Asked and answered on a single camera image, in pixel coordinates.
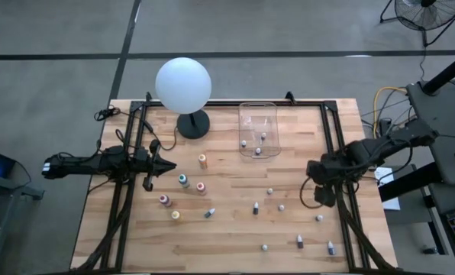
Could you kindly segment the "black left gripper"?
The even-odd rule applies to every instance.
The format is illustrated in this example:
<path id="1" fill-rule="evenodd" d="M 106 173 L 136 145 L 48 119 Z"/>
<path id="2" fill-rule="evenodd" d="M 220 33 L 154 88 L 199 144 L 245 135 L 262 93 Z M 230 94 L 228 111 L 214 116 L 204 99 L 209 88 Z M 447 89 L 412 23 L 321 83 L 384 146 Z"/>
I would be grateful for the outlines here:
<path id="1" fill-rule="evenodd" d="M 157 159 L 160 156 L 160 141 L 158 139 L 154 139 L 151 141 L 149 149 L 150 149 L 150 156 L 147 159 L 147 175 L 144 177 L 143 181 L 143 188 L 147 192 L 151 192 L 153 190 L 152 178 L 158 174 L 157 170 Z M 159 163 L 161 168 L 159 168 L 159 175 L 162 175 L 166 172 L 174 170 L 176 168 L 176 163 L 171 162 L 169 160 L 165 160 L 162 157 L 159 157 Z"/>

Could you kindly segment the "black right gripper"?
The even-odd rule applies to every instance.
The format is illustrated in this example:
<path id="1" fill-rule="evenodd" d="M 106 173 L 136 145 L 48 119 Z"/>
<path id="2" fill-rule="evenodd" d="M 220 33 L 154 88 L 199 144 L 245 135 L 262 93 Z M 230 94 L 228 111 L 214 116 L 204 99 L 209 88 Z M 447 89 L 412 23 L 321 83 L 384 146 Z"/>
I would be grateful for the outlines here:
<path id="1" fill-rule="evenodd" d="M 342 166 L 335 158 L 309 160 L 307 175 L 316 184 L 314 198 L 327 207 L 336 204 L 336 189 L 342 183 Z"/>

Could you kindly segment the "white globe table lamp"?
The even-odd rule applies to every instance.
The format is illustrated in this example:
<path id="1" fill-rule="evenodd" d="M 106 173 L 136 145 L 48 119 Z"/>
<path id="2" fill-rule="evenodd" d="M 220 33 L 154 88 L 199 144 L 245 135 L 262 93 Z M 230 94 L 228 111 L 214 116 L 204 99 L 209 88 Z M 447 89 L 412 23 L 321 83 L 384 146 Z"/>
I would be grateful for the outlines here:
<path id="1" fill-rule="evenodd" d="M 198 61 L 178 57 L 164 63 L 155 79 L 155 90 L 164 107 L 179 115 L 176 126 L 188 139 L 204 137 L 210 119 L 203 110 L 211 96 L 211 77 Z"/>

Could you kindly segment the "clear plastic bin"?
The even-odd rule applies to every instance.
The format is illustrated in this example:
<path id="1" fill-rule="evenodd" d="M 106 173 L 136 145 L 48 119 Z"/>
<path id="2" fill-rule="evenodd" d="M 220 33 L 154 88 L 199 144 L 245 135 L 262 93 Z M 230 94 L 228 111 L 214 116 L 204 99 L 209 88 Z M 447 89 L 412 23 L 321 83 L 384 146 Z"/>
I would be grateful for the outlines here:
<path id="1" fill-rule="evenodd" d="M 239 151 L 244 157 L 263 159 L 280 154 L 277 106 L 271 102 L 244 102 L 238 109 Z M 266 139 L 261 134 L 266 132 Z M 247 146 L 241 147 L 241 141 Z"/>

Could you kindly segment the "grey workstation cart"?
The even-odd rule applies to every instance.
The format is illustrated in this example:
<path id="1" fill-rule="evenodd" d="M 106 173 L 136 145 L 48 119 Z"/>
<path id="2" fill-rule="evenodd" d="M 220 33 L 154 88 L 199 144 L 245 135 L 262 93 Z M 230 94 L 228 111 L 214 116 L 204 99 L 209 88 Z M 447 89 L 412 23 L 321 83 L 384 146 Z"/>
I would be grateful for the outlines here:
<path id="1" fill-rule="evenodd" d="M 418 118 L 440 134 L 430 145 L 434 161 L 387 183 L 380 195 L 387 201 L 428 186 L 455 256 L 455 225 L 450 223 L 455 219 L 455 83 L 433 95 L 426 93 L 426 85 L 411 84 L 407 90 Z"/>

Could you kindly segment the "black cart pole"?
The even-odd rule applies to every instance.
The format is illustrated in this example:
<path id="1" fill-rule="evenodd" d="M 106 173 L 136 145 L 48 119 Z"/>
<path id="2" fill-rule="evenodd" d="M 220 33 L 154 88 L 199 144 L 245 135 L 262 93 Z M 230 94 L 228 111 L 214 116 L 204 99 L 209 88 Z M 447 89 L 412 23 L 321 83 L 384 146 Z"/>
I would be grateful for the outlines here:
<path id="1" fill-rule="evenodd" d="M 426 95 L 435 96 L 438 93 L 438 90 L 445 84 L 449 83 L 455 85 L 455 82 L 453 82 L 454 77 L 455 61 L 446 67 L 443 71 L 441 71 L 438 75 L 436 75 L 433 79 L 426 82 L 421 87 L 421 90 Z"/>

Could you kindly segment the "black floor fan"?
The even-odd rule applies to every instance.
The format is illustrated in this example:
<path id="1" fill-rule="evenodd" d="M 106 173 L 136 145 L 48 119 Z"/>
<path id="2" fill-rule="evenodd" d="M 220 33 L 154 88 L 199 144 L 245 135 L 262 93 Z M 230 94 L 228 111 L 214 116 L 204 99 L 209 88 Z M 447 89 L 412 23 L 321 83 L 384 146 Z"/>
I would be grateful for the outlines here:
<path id="1" fill-rule="evenodd" d="M 379 16 L 379 23 L 390 21 L 420 32 L 426 48 L 455 22 L 455 0 L 389 0 Z"/>

